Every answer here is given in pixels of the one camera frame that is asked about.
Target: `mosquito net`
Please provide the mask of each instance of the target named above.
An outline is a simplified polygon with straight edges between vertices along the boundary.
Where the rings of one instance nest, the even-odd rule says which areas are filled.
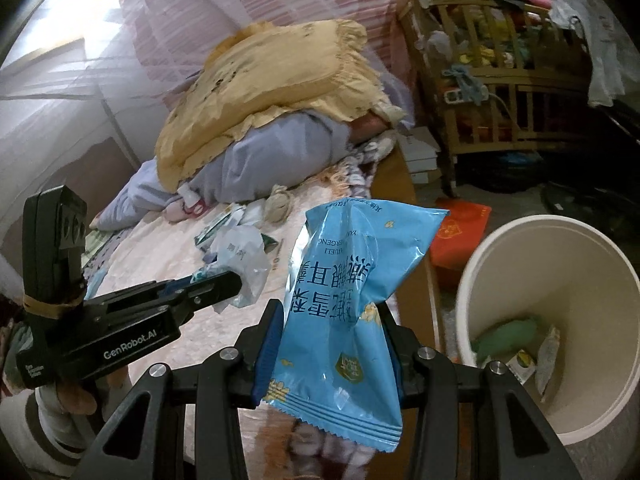
[[[2,290],[20,291],[25,198],[77,180],[90,213],[103,207],[153,156],[170,91],[217,43],[261,20],[353,18],[367,27],[367,59],[386,72],[394,1],[45,0],[0,70]]]

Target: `blue snack bag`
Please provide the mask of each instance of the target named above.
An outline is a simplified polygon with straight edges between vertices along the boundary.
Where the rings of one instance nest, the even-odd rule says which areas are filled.
[[[306,212],[302,257],[264,400],[381,451],[402,433],[396,376],[376,303],[425,255],[448,211],[345,198]]]

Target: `mattress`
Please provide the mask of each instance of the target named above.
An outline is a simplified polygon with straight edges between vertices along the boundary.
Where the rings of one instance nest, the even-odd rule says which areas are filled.
[[[212,308],[198,311],[182,327],[182,336],[174,343],[158,349],[129,365],[135,382],[154,363],[164,362],[180,368],[204,361],[217,350],[231,346],[240,331],[260,320],[271,298],[283,300],[287,281],[288,258],[305,223],[305,211],[334,199],[330,184],[309,180],[292,190],[294,210],[280,226],[263,229],[280,245],[269,257],[272,270],[257,303],[236,309],[227,307],[221,314]],[[161,214],[149,213],[129,236],[114,250],[110,269],[98,295],[151,280],[182,278],[202,266],[202,253],[194,246],[193,237],[217,215],[218,206],[199,219],[169,224]],[[239,410],[242,444],[251,479],[282,479],[287,471],[287,443],[294,419],[265,404],[256,410]],[[188,406],[185,423],[185,454],[194,457],[194,406]]]

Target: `white cloth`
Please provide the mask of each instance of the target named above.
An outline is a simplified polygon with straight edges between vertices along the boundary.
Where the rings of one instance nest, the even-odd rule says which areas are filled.
[[[31,390],[24,390],[19,395],[0,402],[0,430],[25,468],[68,477],[74,468],[53,460],[42,450],[29,430],[24,412],[27,399],[32,393]]]
[[[575,28],[589,46],[591,106],[613,106],[613,99],[640,89],[640,54],[604,0],[551,1],[551,20]]]

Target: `white box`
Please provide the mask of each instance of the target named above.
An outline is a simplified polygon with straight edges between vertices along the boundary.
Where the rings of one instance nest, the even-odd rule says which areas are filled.
[[[407,162],[421,158],[435,158],[440,151],[438,143],[431,135],[429,129],[424,126],[410,130],[411,135],[399,136],[402,156]]]
[[[433,171],[438,169],[436,158],[421,158],[419,160],[409,160],[406,164],[409,173],[420,173],[421,171]]]
[[[441,176],[442,172],[440,170],[422,171],[412,174],[411,182],[414,184],[430,184],[438,180]]]

